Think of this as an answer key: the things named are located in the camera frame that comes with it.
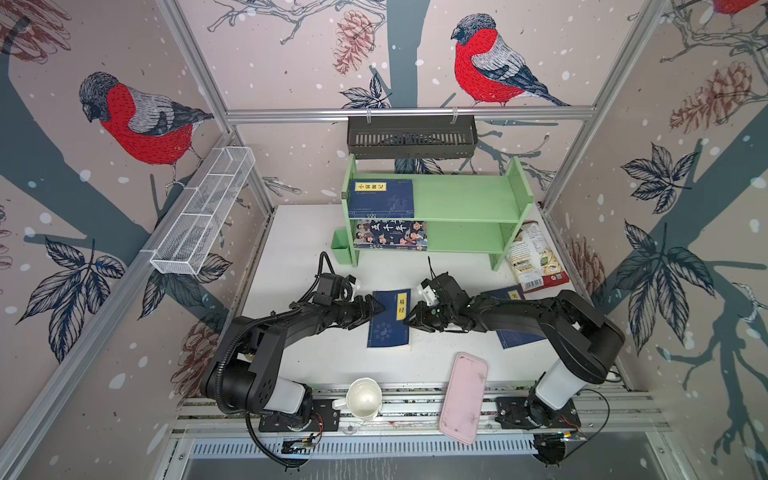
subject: black metal basket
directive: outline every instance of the black metal basket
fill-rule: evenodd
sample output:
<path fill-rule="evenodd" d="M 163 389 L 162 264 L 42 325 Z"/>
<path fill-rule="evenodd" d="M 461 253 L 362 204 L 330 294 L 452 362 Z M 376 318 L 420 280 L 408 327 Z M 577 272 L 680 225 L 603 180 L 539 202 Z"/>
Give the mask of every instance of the black metal basket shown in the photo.
<path fill-rule="evenodd" d="M 473 115 L 350 117 L 346 143 L 355 158 L 468 158 L 478 132 Z"/>

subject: book cover illustration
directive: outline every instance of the book cover illustration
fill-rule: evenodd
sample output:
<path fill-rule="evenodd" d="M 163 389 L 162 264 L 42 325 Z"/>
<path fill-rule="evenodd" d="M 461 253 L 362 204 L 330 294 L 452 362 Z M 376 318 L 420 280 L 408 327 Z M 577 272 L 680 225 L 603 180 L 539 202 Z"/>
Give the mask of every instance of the book cover illustration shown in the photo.
<path fill-rule="evenodd" d="M 375 291 L 373 298 L 384 306 L 384 311 L 371 319 L 368 327 L 368 348 L 403 349 L 410 341 L 409 328 L 402 321 L 410 311 L 411 290 Z"/>
<path fill-rule="evenodd" d="M 410 180 L 353 180 L 349 189 L 349 218 L 413 218 Z"/>
<path fill-rule="evenodd" d="M 357 220 L 355 248 L 427 250 L 427 224 L 418 220 Z"/>
<path fill-rule="evenodd" d="M 501 288 L 499 290 L 489 290 L 488 292 L 483 293 L 498 298 L 499 300 L 525 300 L 523 289 L 519 285 L 508 286 L 507 288 Z M 533 343 L 544 339 L 541 335 L 514 332 L 512 330 L 496 330 L 496 335 L 498 336 L 498 341 L 502 343 L 503 349 L 509 349 L 513 346 L 525 345 L 526 343 Z"/>

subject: white wire basket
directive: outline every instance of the white wire basket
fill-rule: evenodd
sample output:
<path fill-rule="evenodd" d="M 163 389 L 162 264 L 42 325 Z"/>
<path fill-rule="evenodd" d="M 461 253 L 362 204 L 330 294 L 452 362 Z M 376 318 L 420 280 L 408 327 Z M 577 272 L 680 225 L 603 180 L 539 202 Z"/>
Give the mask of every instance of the white wire basket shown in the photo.
<path fill-rule="evenodd" d="M 224 147 L 150 262 L 160 273 L 197 275 L 254 163 L 248 147 Z"/>

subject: white table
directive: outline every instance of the white table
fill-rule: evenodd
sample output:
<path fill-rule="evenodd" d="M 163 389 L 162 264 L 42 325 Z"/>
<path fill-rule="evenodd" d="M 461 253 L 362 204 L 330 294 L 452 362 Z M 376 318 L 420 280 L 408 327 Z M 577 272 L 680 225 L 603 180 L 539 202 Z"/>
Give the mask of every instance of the white table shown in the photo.
<path fill-rule="evenodd" d="M 535 207 L 529 219 L 539 220 L 554 248 Z M 336 273 L 352 274 L 358 279 L 358 294 L 411 288 L 411 306 L 422 300 L 415 289 L 429 277 L 427 253 L 363 251 L 357 268 L 340 266 L 333 258 L 330 241 L 333 231 L 343 227 L 340 205 L 279 206 L 243 315 L 258 318 L 272 310 L 287 310 L 288 304 L 298 300 L 312 284 L 323 250 L 330 255 Z M 429 256 L 436 274 L 448 271 L 470 296 L 517 283 L 507 263 L 494 272 L 486 254 Z M 545 298 L 572 289 L 566 283 L 526 298 Z M 410 351 L 368 349 L 368 328 L 363 325 L 351 331 L 328 329 L 294 343 L 283 353 L 280 376 L 309 384 L 348 384 L 364 376 L 380 383 L 448 382 L 455 354 L 467 352 L 488 362 L 489 382 L 532 382 L 557 359 L 547 340 L 504 350 L 493 332 L 427 333 L 411 329 Z"/>

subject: wallpaper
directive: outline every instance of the wallpaper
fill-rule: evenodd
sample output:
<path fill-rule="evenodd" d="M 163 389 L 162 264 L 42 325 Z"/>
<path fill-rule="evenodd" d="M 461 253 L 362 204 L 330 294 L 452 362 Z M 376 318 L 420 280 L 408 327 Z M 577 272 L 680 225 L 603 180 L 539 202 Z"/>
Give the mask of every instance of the wallpaper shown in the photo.
<path fill-rule="evenodd" d="M 150 478 L 182 402 L 213 358 L 263 233 L 244 188 L 198 276 L 156 270 L 21 478 Z"/>
<path fill-rule="evenodd" d="M 180 3 L 229 109 L 592 104 L 643 4 Z"/>
<path fill-rule="evenodd" d="M 700 478 L 768 478 L 767 22 L 671 2 L 552 212 Z"/>
<path fill-rule="evenodd" d="M 580 121 L 478 122 L 478 146 L 469 159 L 359 160 L 357 169 L 404 174 L 506 172 L 520 157 L 536 200 L 560 167 Z M 237 130 L 253 149 L 257 170 L 274 204 L 338 204 L 347 167 L 346 122 L 335 124 L 244 124 Z"/>
<path fill-rule="evenodd" d="M 4 442 L 219 132 L 153 2 L 0 12 Z"/>

